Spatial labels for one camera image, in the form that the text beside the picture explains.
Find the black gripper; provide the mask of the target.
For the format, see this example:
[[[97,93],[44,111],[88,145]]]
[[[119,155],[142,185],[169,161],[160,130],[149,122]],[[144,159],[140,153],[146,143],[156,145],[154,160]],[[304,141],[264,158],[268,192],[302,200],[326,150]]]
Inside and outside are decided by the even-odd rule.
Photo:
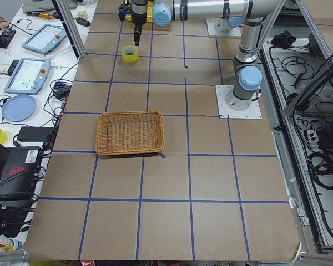
[[[143,25],[147,22],[147,13],[132,13],[132,22],[134,23],[134,45],[139,46],[140,36]]]

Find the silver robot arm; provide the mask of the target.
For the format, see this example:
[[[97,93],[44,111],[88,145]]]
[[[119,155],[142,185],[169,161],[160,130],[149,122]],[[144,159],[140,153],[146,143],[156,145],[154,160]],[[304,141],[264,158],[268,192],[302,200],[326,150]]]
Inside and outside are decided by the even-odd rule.
[[[233,65],[235,84],[225,97],[229,108],[243,111],[248,108],[263,76],[254,65],[258,50],[264,43],[262,34],[269,31],[274,21],[269,16],[278,14],[283,1],[155,1],[152,9],[154,24],[166,27],[171,21],[217,18],[244,20],[240,44]]]
[[[134,23],[134,45],[136,47],[140,44],[140,36],[142,34],[142,27],[147,22],[148,0],[131,0],[130,1],[130,15]]]

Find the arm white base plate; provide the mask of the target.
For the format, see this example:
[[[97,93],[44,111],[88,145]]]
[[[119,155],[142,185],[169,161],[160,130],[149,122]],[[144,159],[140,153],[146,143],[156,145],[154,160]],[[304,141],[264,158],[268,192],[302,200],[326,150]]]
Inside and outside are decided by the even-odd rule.
[[[208,28],[208,36],[213,38],[241,38],[240,27],[244,24],[242,17],[207,18],[206,25]]]
[[[251,99],[240,100],[233,94],[233,85],[216,85],[216,99],[221,119],[262,119],[256,93]]]

